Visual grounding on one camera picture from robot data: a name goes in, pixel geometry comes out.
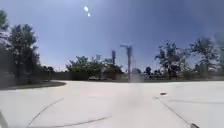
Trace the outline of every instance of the grass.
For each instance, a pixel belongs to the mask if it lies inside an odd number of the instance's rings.
[[[35,88],[46,88],[46,87],[59,87],[65,85],[64,82],[48,81],[42,82],[40,84],[32,85],[17,85],[6,88],[0,88],[0,90],[17,90],[17,89],[35,89]]]

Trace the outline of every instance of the lamp post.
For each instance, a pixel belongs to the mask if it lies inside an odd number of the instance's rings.
[[[130,82],[131,78],[131,56],[132,56],[132,46],[128,45],[120,45],[120,47],[126,48],[127,55],[128,55],[128,82]]]

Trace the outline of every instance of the paved lot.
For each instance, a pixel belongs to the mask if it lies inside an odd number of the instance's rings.
[[[10,128],[223,128],[223,105],[224,82],[66,81],[61,87],[0,91]]]

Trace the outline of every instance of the sky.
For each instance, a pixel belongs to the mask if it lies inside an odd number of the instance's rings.
[[[29,24],[43,65],[64,70],[76,56],[109,58],[127,68],[120,45],[132,45],[136,67],[154,60],[166,40],[188,47],[202,36],[224,34],[223,0],[0,0],[10,25]]]

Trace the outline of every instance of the green tree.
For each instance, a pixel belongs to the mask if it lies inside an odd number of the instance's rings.
[[[112,59],[105,59],[103,61],[103,65],[104,65],[103,74],[107,78],[115,80],[117,75],[123,74],[121,66],[118,66],[116,65],[116,63],[114,63],[113,57]]]
[[[180,49],[177,48],[175,43],[167,42],[164,46],[159,46],[159,54],[155,56],[155,59],[159,59],[160,65],[164,70],[168,71],[168,75],[177,76],[177,71],[179,71],[179,63],[181,57],[179,56]]]
[[[16,25],[11,29],[7,48],[13,56],[13,74],[17,80],[21,76],[30,79],[35,75],[35,69],[39,64],[35,43],[36,37],[29,25]]]
[[[87,80],[89,78],[89,62],[87,57],[76,57],[77,60],[70,61],[66,65],[72,80]]]
[[[152,69],[150,67],[146,67],[145,68],[145,73],[147,73],[148,75],[151,74]]]
[[[139,68],[133,68],[132,69],[132,74],[141,74],[142,71]]]
[[[214,47],[214,43],[208,38],[201,38],[190,46],[191,52],[201,57],[199,62],[200,74],[207,77],[208,70],[215,68],[214,62],[218,59],[218,53]]]
[[[9,22],[7,19],[7,14],[0,10],[0,43],[7,38],[5,32],[8,30]]]

